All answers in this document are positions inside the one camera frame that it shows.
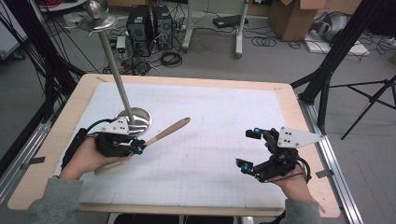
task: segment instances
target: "person's left hand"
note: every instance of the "person's left hand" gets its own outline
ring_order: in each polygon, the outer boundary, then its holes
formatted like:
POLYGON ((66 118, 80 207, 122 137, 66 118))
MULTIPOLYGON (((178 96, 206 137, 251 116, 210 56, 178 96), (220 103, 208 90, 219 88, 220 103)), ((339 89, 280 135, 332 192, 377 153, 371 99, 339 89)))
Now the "person's left hand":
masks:
POLYGON ((96 170, 99 166, 119 161, 120 157, 105 157, 97 149, 93 137, 88 137, 79 146, 72 160, 61 171, 59 178, 80 179, 85 173, 96 170))

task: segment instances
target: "black tape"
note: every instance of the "black tape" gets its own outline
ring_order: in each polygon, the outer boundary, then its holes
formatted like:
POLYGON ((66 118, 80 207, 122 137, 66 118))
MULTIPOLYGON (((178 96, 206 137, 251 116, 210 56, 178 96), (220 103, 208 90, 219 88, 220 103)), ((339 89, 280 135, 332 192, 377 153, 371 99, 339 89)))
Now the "black tape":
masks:
POLYGON ((27 170, 31 164, 42 163, 46 160, 45 157, 32 158, 28 163, 21 164, 20 170, 27 170))
POLYGON ((334 175, 334 172, 332 170, 323 170, 323 171, 317 172, 318 178, 322 178, 324 176, 329 177, 331 175, 334 175))

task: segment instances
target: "gray sleeve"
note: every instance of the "gray sleeve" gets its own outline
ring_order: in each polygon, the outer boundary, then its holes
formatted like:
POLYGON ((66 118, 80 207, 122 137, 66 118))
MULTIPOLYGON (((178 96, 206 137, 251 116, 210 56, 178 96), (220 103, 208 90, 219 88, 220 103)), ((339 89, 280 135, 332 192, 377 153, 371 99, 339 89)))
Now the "gray sleeve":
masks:
POLYGON ((287 199, 285 205, 286 205, 286 216, 282 219, 280 224, 322 223, 320 218, 318 203, 295 202, 287 199))
POLYGON ((49 179, 43 198, 28 208, 31 223, 77 223, 81 188, 79 180, 49 179))

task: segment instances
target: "desk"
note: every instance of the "desk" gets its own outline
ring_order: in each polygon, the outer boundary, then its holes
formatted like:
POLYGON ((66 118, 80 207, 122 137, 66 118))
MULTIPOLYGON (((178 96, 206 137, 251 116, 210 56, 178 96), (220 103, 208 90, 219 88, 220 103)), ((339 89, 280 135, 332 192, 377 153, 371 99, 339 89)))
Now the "desk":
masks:
MULTIPOLYGON (((230 80, 208 80, 174 77, 122 77, 124 83, 176 85, 213 88, 234 88, 274 91, 282 110, 286 126, 307 131, 304 117, 294 92, 289 84, 246 82, 230 80)), ((90 102, 100 82, 114 82, 113 77, 106 75, 85 75, 78 83, 75 91, 55 122, 43 146, 36 157, 46 157, 45 162, 32 164, 17 186, 8 202, 10 209, 27 209, 32 201, 42 197, 47 179, 52 177, 64 148, 67 146, 73 131, 90 102)), ((300 148, 300 155, 311 166, 313 174, 323 170, 319 155, 313 145, 300 148)), ((313 179, 309 183, 313 197, 324 207, 324 217, 338 217, 338 204, 327 178, 313 179)), ((227 207, 183 207, 183 206, 151 206, 151 205, 118 205, 118 204, 82 204, 82 211, 114 212, 114 213, 158 213, 181 215, 218 215, 218 216, 276 216, 281 211, 271 208, 227 208, 227 207)))

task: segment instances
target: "hand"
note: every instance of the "hand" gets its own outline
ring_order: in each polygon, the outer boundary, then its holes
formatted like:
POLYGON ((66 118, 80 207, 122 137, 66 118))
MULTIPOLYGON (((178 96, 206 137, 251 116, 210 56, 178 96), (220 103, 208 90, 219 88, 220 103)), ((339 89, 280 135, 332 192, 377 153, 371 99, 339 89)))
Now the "hand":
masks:
POLYGON ((97 149, 93 137, 85 139, 79 146, 72 160, 61 171, 59 178, 80 179, 85 173, 96 170, 99 166, 119 161, 120 157, 105 157, 97 149))
POLYGON ((296 165, 294 170, 290 171, 285 176, 276 176, 268 180, 280 186, 286 197, 295 202, 313 202, 306 181, 303 176, 303 171, 299 165, 296 165))

